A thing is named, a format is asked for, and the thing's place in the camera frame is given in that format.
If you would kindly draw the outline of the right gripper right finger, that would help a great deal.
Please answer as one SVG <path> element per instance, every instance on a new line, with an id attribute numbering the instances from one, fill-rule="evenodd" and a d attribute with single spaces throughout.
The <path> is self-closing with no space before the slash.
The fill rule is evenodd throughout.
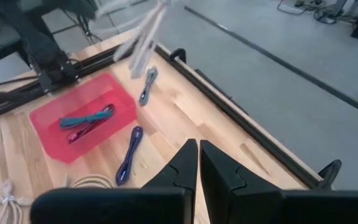
<path id="1" fill-rule="evenodd" d="M 211 223 L 358 224 L 358 191 L 281 189 L 207 140 L 200 175 Z"/>

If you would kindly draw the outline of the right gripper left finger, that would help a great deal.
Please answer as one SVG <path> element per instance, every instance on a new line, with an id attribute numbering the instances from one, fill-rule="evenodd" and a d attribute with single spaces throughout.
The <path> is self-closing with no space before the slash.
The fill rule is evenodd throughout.
<path id="1" fill-rule="evenodd" d="M 166 166 L 137 189 L 59 188 L 37 197 L 31 223 L 193 223 L 198 145 L 188 139 Z"/>

